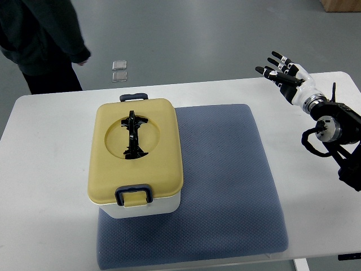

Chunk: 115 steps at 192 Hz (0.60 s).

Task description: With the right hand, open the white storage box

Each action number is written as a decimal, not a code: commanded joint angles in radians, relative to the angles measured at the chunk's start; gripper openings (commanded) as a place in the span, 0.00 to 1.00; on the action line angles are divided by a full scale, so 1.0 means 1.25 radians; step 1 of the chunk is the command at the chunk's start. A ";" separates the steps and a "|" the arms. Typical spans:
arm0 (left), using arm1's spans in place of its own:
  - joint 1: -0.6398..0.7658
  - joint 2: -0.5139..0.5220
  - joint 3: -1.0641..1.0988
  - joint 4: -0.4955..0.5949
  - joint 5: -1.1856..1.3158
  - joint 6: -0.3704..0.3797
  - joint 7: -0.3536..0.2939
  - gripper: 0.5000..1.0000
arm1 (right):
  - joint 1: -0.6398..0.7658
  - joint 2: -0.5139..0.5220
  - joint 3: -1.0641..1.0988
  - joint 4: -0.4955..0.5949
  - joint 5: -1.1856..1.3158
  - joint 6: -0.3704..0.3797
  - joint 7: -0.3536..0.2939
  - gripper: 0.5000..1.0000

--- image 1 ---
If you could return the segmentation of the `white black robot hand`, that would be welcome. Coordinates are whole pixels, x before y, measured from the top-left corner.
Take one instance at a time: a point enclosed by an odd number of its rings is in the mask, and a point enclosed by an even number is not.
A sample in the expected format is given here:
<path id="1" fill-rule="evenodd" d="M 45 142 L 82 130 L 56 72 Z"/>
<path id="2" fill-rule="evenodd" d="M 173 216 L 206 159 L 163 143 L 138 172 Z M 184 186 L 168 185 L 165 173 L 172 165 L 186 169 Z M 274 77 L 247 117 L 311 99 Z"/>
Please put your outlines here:
<path id="1" fill-rule="evenodd" d="M 272 52 L 272 57 L 267 61 L 274 67 L 257 66 L 255 70 L 273 82 L 290 104 L 300 106 L 309 113 L 313 102 L 327 100 L 325 95 L 316 88 L 312 76 L 300 64 L 276 51 Z"/>

